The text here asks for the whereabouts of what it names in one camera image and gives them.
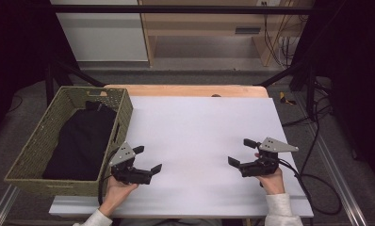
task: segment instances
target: white tabletop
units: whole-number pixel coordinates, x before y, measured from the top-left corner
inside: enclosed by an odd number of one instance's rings
[[[286,142],[270,98],[131,97],[134,111],[126,141],[145,146],[135,167],[163,164],[150,185],[141,185],[119,207],[123,218],[252,218],[268,212],[265,191],[255,178],[242,178],[229,166],[231,156],[253,162],[256,150],[243,139],[266,137]],[[294,166],[291,153],[280,153]],[[312,217],[308,200],[291,170],[284,171],[293,213]],[[88,216],[97,197],[57,196],[50,214]]]

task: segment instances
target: horizontal black bar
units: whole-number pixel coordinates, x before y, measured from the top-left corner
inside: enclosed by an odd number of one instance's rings
[[[29,5],[60,13],[189,13],[189,14],[268,14],[312,15],[329,12],[328,8],[227,7],[227,6],[122,6],[122,5]]]

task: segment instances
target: white sleeve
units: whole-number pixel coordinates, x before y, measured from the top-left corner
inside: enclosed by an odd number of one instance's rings
[[[290,196],[285,194],[267,195],[269,213],[265,218],[266,226],[302,226],[299,216],[293,215]]]
[[[75,223],[73,226],[109,226],[112,220],[107,218],[98,209],[83,224]]]

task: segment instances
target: wicker basket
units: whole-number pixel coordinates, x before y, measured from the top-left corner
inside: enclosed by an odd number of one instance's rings
[[[96,181],[41,178],[57,146],[61,127],[76,110],[85,108],[86,101],[100,101],[117,111],[105,159],[112,150],[121,146],[125,141],[133,111],[127,90],[62,87],[9,170],[5,182],[35,194],[97,196],[99,178]],[[104,167],[102,164],[99,175],[103,170],[108,170]]]

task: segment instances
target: table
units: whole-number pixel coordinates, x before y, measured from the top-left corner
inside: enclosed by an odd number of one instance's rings
[[[145,153],[140,154],[135,161],[137,168],[148,170],[155,165],[154,162],[156,161],[163,164],[163,170],[154,176],[151,184],[140,186],[139,189],[134,191],[128,200],[114,212],[113,217],[255,218],[267,214],[265,192],[258,185],[258,181],[241,178],[238,170],[228,166],[226,161],[226,155],[228,154],[240,160],[251,158],[250,161],[253,161],[254,151],[244,152],[239,150],[228,153],[235,147],[243,148],[242,141],[245,135],[241,135],[241,133],[247,131],[243,128],[244,124],[251,125],[251,122],[237,122],[237,118],[248,118],[248,115],[253,115],[255,118],[269,117],[269,121],[266,121],[266,123],[279,123],[279,128],[273,129],[262,126],[259,132],[258,130],[253,132],[253,136],[256,137],[258,133],[267,133],[285,141],[285,134],[280,126],[273,101],[267,98],[267,91],[264,88],[146,85],[111,85],[108,88],[127,88],[131,95],[135,110],[128,130],[127,141],[133,147],[138,145],[146,147]],[[218,94],[224,98],[209,97],[213,94]],[[157,105],[164,107],[171,105],[172,107],[169,107],[164,113],[160,109],[153,110]],[[200,109],[188,110],[190,107],[197,106]],[[211,124],[211,130],[214,127],[213,120],[219,120],[218,117],[221,117],[222,120],[223,114],[229,114],[225,106],[244,107],[247,108],[247,111],[246,113],[238,111],[238,114],[234,116],[235,118],[231,120],[232,123],[227,121],[218,123],[216,130],[222,130],[224,126],[232,128],[235,124],[238,124],[239,130],[228,133],[226,136],[223,135],[223,137],[217,137],[220,134],[217,134],[217,131],[212,131],[213,134],[210,133],[212,136],[208,136],[209,130],[205,125]],[[258,108],[259,106],[265,109],[273,106],[273,110],[264,112]],[[181,115],[176,114],[177,112],[189,112],[189,114]],[[205,120],[195,123],[193,119],[199,120],[198,118],[203,114],[206,116]],[[156,129],[156,124],[164,119],[167,119],[167,125],[164,125],[161,129]],[[183,120],[188,120],[188,123],[183,124],[185,130],[173,127],[183,123]],[[185,137],[189,137],[189,129],[192,129],[196,134],[193,141],[185,139]],[[177,142],[174,142],[173,137],[183,137],[184,139],[178,139]],[[221,141],[225,139],[228,139],[227,142],[222,143]],[[219,145],[219,143],[221,146],[230,144],[231,146],[224,149],[220,146],[212,146]],[[174,152],[164,151],[164,144]],[[200,148],[205,149],[206,152],[198,153],[197,150],[200,150]],[[294,164],[290,153],[280,153],[280,157]],[[313,213],[308,200],[292,172],[287,169],[283,169],[283,171],[285,188],[291,195],[293,212],[301,217],[312,217]],[[86,217],[97,207],[98,202],[95,197],[56,196],[49,213],[62,217]]]

